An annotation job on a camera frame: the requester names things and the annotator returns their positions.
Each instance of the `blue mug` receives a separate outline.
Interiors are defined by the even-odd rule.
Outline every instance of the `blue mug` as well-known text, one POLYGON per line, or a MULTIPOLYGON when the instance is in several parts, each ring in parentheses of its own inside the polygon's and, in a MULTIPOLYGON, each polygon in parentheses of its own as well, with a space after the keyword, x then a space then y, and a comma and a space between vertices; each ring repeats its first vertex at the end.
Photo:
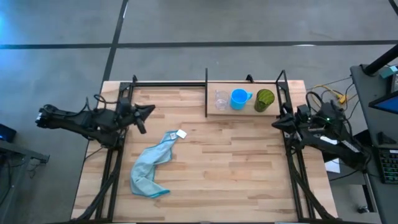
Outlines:
POLYGON ((231 107, 234 110, 241 110, 248 100, 251 99, 253 93, 249 93, 243 89, 235 89, 231 93, 231 107))

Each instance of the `green textured cup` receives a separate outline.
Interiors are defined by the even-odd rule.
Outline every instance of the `green textured cup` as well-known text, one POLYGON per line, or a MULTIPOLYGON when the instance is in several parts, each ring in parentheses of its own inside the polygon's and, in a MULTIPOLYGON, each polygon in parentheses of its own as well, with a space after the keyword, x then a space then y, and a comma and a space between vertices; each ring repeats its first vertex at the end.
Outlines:
POLYGON ((275 95, 270 90, 259 90, 257 92, 256 102, 254 103, 254 109, 257 112, 264 112, 269 105, 275 101, 275 95))

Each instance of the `towel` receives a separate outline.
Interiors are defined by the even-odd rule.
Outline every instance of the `towel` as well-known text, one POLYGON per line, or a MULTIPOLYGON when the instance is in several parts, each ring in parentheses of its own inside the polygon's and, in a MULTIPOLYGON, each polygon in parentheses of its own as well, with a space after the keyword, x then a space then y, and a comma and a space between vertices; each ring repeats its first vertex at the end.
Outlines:
POLYGON ((156 146, 144 149, 138 157, 130 173, 131 192, 150 198, 167 194, 170 190, 156 184, 155 167, 172 159, 172 146, 178 139, 177 131, 168 131, 156 146))

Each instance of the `computer monitor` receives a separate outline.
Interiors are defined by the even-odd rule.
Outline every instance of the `computer monitor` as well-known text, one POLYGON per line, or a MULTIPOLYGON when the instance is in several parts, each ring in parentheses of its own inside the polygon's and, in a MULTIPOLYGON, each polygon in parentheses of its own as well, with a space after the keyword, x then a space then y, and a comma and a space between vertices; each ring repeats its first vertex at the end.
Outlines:
POLYGON ((398 91, 370 102, 369 107, 398 114, 398 91))

